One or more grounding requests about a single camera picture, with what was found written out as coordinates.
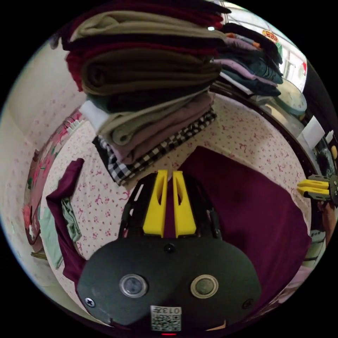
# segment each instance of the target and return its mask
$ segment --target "folded clothes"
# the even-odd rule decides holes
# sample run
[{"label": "folded clothes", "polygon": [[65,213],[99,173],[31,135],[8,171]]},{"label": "folded clothes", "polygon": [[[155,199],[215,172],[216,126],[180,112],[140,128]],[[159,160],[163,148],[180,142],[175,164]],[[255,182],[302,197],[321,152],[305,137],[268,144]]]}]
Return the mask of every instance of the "folded clothes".
[{"label": "folded clothes", "polygon": [[148,13],[157,13],[162,15],[171,16],[186,21],[190,21],[198,24],[199,26],[208,27],[212,23],[223,21],[222,16],[216,15],[216,13],[231,13],[231,11],[225,7],[199,0],[198,1],[167,1],[167,0],[147,0],[146,3],[140,3],[133,0],[115,0],[102,6],[93,8],[85,14],[75,19],[71,25],[69,25],[68,34],[72,34],[76,28],[81,25],[85,20],[90,17],[100,14],[102,12],[117,11],[117,10],[130,10],[141,11]]},{"label": "folded clothes", "polygon": [[145,156],[139,158],[136,162],[129,165],[122,164],[117,161],[111,146],[101,136],[95,137],[93,144],[98,150],[102,162],[111,175],[113,181],[120,186],[125,184],[127,180],[133,178],[138,173],[146,169],[156,160],[159,160],[162,156],[166,155],[171,150],[175,149],[185,141],[198,134],[206,126],[213,122],[216,117],[217,115],[211,109],[210,112],[204,114],[197,121],[182,129],[175,135],[169,137],[167,140],[149,151]]},{"label": "folded clothes", "polygon": [[[61,203],[63,216],[67,222],[68,234],[75,243],[81,238],[81,232],[79,226],[77,225],[73,208],[71,207],[69,198],[63,199]],[[54,267],[58,269],[63,261],[63,257],[58,242],[55,220],[48,207],[45,208],[43,216],[40,218],[39,222],[44,248],[48,252],[48,256],[50,257]]]},{"label": "folded clothes", "polygon": [[106,140],[110,143],[117,161],[124,164],[133,164],[157,144],[165,141],[208,112],[214,98],[215,94],[212,93],[199,95],[176,112],[140,130],[126,145],[119,146],[110,143],[109,139]]},{"label": "folded clothes", "polygon": [[210,31],[201,27],[186,27],[186,25],[181,27],[176,24],[151,21],[125,21],[121,23],[116,21],[115,24],[105,27],[104,22],[100,23],[100,19],[99,15],[88,19],[88,21],[82,24],[83,29],[81,35],[73,35],[72,38],[77,39],[98,34],[160,34],[163,36],[178,35],[201,38],[226,38],[226,36],[218,30]]},{"label": "folded clothes", "polygon": [[163,119],[171,113],[176,112],[186,104],[188,104],[194,97],[179,101],[161,111],[152,112],[146,115],[136,117],[118,127],[116,127],[110,134],[108,134],[107,141],[110,144],[126,145],[132,137],[138,133],[142,128],[152,125],[154,122]]},{"label": "folded clothes", "polygon": [[254,94],[249,88],[247,88],[243,84],[237,82],[236,80],[234,80],[231,76],[229,76],[225,72],[221,72],[221,74],[219,75],[218,79],[222,79],[221,82],[224,81],[227,84],[230,83],[233,87],[239,89],[240,91],[242,91],[247,96],[250,96],[250,95]]},{"label": "folded clothes", "polygon": [[82,22],[73,32],[70,41],[91,35],[113,34],[124,23],[146,22],[161,23],[179,27],[198,28],[199,26],[181,19],[136,11],[110,11],[96,14]]},{"label": "folded clothes", "polygon": [[246,50],[241,48],[234,48],[228,45],[225,47],[217,48],[217,51],[220,54],[220,57],[218,57],[220,59],[234,60],[238,63],[241,63],[243,66],[247,65],[248,69],[251,69],[251,65],[255,65],[255,67],[257,68],[253,69],[252,71],[260,77],[266,78],[264,75],[259,73],[259,71],[262,71],[261,67],[264,71],[266,71],[266,68],[269,67],[280,77],[282,77],[283,75],[279,69],[279,66],[269,57],[269,55],[267,55],[262,50]]},{"label": "folded clothes", "polygon": [[240,74],[238,74],[235,70],[223,66],[222,73],[231,77],[234,81],[245,86],[247,89],[252,91],[255,95],[263,95],[263,96],[279,96],[281,92],[274,86],[270,84],[263,83],[259,80],[250,80],[246,79]]},{"label": "folded clothes", "polygon": [[61,204],[62,204],[62,211],[63,211],[64,219],[68,223],[67,229],[68,229],[69,235],[71,239],[73,240],[73,242],[76,242],[81,238],[81,231],[77,224],[77,220],[74,215],[73,208],[71,207],[70,199],[64,198],[63,200],[61,200]]},{"label": "folded clothes", "polygon": [[164,102],[199,93],[205,88],[208,88],[212,83],[213,80],[196,86],[177,87],[173,89],[136,90],[130,93],[109,96],[87,94],[87,99],[97,108],[102,109],[108,114],[137,112]]},{"label": "folded clothes", "polygon": [[256,46],[242,39],[238,39],[238,38],[225,37],[224,42],[228,46],[232,46],[232,47],[239,48],[239,49],[253,50],[253,51],[259,50]]},{"label": "folded clothes", "polygon": [[231,59],[216,59],[215,62],[232,68],[237,73],[239,73],[240,75],[244,76],[247,79],[259,80],[259,81],[261,81],[263,83],[267,83],[268,85],[277,87],[276,83],[274,83],[274,82],[272,82],[270,80],[267,80],[267,79],[265,79],[263,77],[260,77],[260,76],[257,76],[255,74],[251,73],[250,71],[248,71],[247,68],[245,68],[240,63],[238,63],[238,62],[236,62],[234,60],[231,60]]},{"label": "folded clothes", "polygon": [[94,48],[90,49],[81,49],[77,51],[72,51],[66,56],[66,62],[68,65],[68,70],[71,73],[71,76],[79,91],[82,91],[82,75],[81,69],[83,65],[88,62],[88,60],[107,53],[111,51],[117,50],[127,50],[127,49],[134,49],[134,48],[144,48],[150,50],[166,50],[166,51],[173,51],[176,53],[181,54],[189,54],[189,55],[200,55],[204,56],[205,58],[208,56],[216,56],[218,53],[215,49],[190,49],[190,48],[179,48],[171,45],[163,45],[163,44],[154,44],[154,43],[147,43],[147,42],[121,42],[115,44],[105,44],[105,45],[97,45]]},{"label": "folded clothes", "polygon": [[[184,64],[187,71],[137,72],[133,63],[177,62]],[[116,72],[112,64],[129,62],[130,72]],[[87,93],[111,95],[132,92],[139,89],[175,88],[198,85],[215,79],[221,70],[218,64],[206,58],[197,58],[164,50],[125,49],[107,52],[87,61],[81,69],[82,88]]]},{"label": "folded clothes", "polygon": [[262,35],[261,33],[255,32],[249,28],[244,26],[235,24],[235,23],[227,23],[223,25],[220,29],[223,33],[235,33],[241,36],[245,36],[246,38],[252,39],[260,44],[260,47],[264,50],[264,52],[277,64],[282,64],[282,57],[278,53],[278,48],[274,42],[269,40],[267,37]]},{"label": "folded clothes", "polygon": [[192,98],[206,90],[208,90],[209,87],[204,88],[200,92],[193,93],[184,97],[180,97],[175,100],[167,101],[161,104],[158,104],[157,106],[148,107],[145,109],[142,109],[137,112],[119,112],[116,114],[108,114],[104,112],[103,110],[97,108],[91,101],[86,101],[80,108],[79,112],[82,113],[91,123],[93,126],[96,134],[108,134],[111,133],[112,130],[114,130],[116,127],[128,122],[129,120],[132,120],[134,118],[140,117],[142,115],[151,113],[151,112],[159,112],[177,102],[184,101],[188,98]]},{"label": "folded clothes", "polygon": [[185,21],[189,21],[195,23],[200,27],[209,27],[216,23],[220,23],[223,21],[222,16],[220,15],[207,15],[202,12],[196,11],[187,11],[179,8],[162,6],[158,4],[149,4],[149,3],[113,3],[106,4],[105,6],[100,6],[92,9],[91,11],[83,14],[79,18],[75,19],[70,31],[70,35],[72,35],[76,29],[89,18],[104,12],[110,11],[121,11],[121,10],[129,10],[129,11],[138,11],[138,12],[146,12],[153,13],[159,15],[165,15],[176,19],[181,19]]},{"label": "folded clothes", "polygon": [[263,58],[242,58],[241,56],[237,57],[236,54],[226,53],[225,55],[220,55],[219,57],[217,57],[217,59],[232,60],[253,75],[262,77],[278,85],[283,83],[282,74],[279,71],[277,72],[274,69],[270,68]]},{"label": "folded clothes", "polygon": [[183,51],[190,51],[192,55],[218,55],[215,48],[224,46],[223,39],[219,37],[201,38],[178,35],[159,34],[113,34],[113,35],[91,35],[77,39],[63,46],[64,50],[81,53],[85,49],[93,49],[101,45],[112,45],[111,49],[117,49],[115,44],[119,43],[143,43],[182,48]]},{"label": "folded clothes", "polygon": [[250,43],[250,45],[253,45],[257,48],[261,47],[261,45],[258,42],[255,42],[254,40],[246,38],[245,36],[242,36],[242,35],[239,35],[239,34],[226,33],[225,36],[228,37],[228,38],[235,38],[235,39],[243,40],[243,41]]}]

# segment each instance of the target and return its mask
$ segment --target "folded towel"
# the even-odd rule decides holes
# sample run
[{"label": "folded towel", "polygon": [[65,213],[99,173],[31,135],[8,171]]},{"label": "folded towel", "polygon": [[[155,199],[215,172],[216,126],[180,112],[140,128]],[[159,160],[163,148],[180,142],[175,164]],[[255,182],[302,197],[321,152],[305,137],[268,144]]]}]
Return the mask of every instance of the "folded towel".
[{"label": "folded towel", "polygon": [[165,141],[208,112],[214,98],[215,94],[212,93],[199,95],[185,107],[140,130],[126,145],[119,146],[110,143],[110,140],[107,141],[112,146],[118,161],[124,164],[132,164],[157,144]]},{"label": "folded towel", "polygon": [[119,112],[116,114],[108,114],[103,110],[97,108],[91,101],[86,101],[79,108],[79,112],[82,113],[88,119],[97,135],[99,134],[105,135],[111,133],[116,127],[128,122],[129,120],[132,120],[139,116],[143,116],[148,113],[161,111],[164,108],[167,108],[173,104],[184,101],[186,99],[192,98],[197,94],[205,92],[208,89],[209,86],[204,88],[203,90],[200,90],[197,93],[189,94],[175,100],[160,103],[156,106],[148,107],[138,112]]},{"label": "folded towel", "polygon": [[132,139],[132,137],[142,128],[159,121],[171,113],[176,112],[186,104],[188,104],[193,98],[189,98],[180,102],[177,102],[159,112],[152,112],[146,115],[139,116],[135,119],[132,119],[120,126],[118,126],[111,133],[111,139],[107,141],[109,143],[114,143],[116,145],[126,145]]}]

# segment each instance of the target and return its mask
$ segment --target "pink floral pattern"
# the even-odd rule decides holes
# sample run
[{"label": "pink floral pattern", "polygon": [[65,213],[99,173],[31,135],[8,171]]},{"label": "pink floral pattern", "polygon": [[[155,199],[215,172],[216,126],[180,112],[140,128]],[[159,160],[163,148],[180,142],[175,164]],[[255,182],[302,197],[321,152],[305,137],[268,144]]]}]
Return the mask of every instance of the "pink floral pattern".
[{"label": "pink floral pattern", "polygon": [[[305,175],[287,141],[262,116],[236,101],[218,97],[214,110],[218,114],[217,121],[121,187],[113,182],[91,143],[95,137],[93,128],[89,122],[84,123],[64,145],[50,169],[41,212],[46,207],[45,197],[54,190],[55,182],[68,164],[82,157],[85,162],[71,204],[82,233],[77,247],[79,253],[89,259],[97,249],[117,238],[123,207],[137,181],[159,169],[167,169],[171,176],[196,146],[201,145],[260,171],[286,189],[302,210],[309,230],[311,205],[295,190]],[[73,282],[62,275],[63,268],[64,263],[58,270],[53,267],[52,270],[64,290],[84,309]]]}]

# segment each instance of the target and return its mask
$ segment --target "pink fabric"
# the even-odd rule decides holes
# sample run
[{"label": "pink fabric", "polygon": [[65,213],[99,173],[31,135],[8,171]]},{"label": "pink fabric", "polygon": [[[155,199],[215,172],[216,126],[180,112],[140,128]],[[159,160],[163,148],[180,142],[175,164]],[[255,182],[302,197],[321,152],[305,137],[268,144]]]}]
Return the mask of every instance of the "pink fabric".
[{"label": "pink fabric", "polygon": [[25,228],[28,229],[31,224],[31,208],[29,205],[23,207],[22,214],[24,216]]},{"label": "pink fabric", "polygon": [[259,50],[255,46],[251,45],[250,43],[240,40],[240,39],[235,39],[235,38],[224,38],[225,44],[229,46],[233,46],[236,48],[241,48],[241,49],[246,49],[246,50]]},{"label": "pink fabric", "polygon": [[234,60],[231,60],[231,59],[218,59],[218,60],[215,60],[215,62],[216,63],[221,63],[221,64],[224,64],[226,66],[231,67],[232,69],[234,69],[236,72],[238,72],[240,75],[246,77],[247,79],[259,80],[261,82],[267,83],[268,85],[277,87],[276,83],[274,83],[274,82],[272,82],[270,80],[264,79],[264,78],[262,78],[260,76],[256,76],[255,74],[251,74],[245,67],[243,67],[241,64],[237,63]]},{"label": "pink fabric", "polygon": [[214,98],[215,94],[212,93],[199,95],[175,113],[142,129],[128,144],[112,144],[117,160],[124,164],[132,164],[168,137],[199,119],[211,108]]}]

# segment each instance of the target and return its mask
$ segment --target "red fabric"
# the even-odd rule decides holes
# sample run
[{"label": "red fabric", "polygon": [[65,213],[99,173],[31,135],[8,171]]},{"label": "red fabric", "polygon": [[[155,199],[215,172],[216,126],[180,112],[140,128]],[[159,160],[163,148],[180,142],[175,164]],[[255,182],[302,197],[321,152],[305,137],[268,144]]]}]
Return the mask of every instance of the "red fabric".
[{"label": "red fabric", "polygon": [[116,1],[113,4],[103,5],[100,7],[96,7],[91,11],[81,15],[77,19],[73,21],[71,25],[69,37],[73,34],[76,28],[83,23],[85,20],[89,19],[90,17],[110,11],[121,11],[121,10],[128,10],[128,11],[136,11],[136,12],[147,12],[159,15],[165,15],[169,17],[173,17],[176,19],[181,19],[184,21],[189,21],[194,24],[197,24],[201,27],[209,27],[213,26],[215,23],[219,23],[223,21],[223,18],[220,15],[211,15],[211,14],[204,14],[198,10],[184,10],[178,9],[174,7],[167,7],[157,4],[140,4],[136,3],[132,0],[123,0],[123,1]]},{"label": "red fabric", "polygon": [[29,226],[31,224],[31,208],[29,207],[29,205],[25,205],[22,208],[22,214],[24,216],[25,228],[29,229]]},{"label": "red fabric", "polygon": [[93,58],[94,56],[103,54],[111,50],[130,49],[130,48],[162,49],[191,55],[213,55],[213,56],[218,55],[215,49],[189,49],[189,48],[158,45],[146,42],[123,42],[115,44],[106,44],[97,46],[95,48],[91,48],[90,50],[81,49],[77,51],[71,51],[66,57],[66,62],[68,64],[68,70],[71,73],[73,80],[76,82],[79,91],[80,92],[82,91],[81,68],[87,60]]},{"label": "red fabric", "polygon": [[[220,219],[223,240],[251,260],[262,294],[255,313],[298,272],[311,244],[301,210],[290,194],[261,173],[198,146],[179,170],[204,187]],[[175,237],[173,185],[168,183],[166,238]]]}]

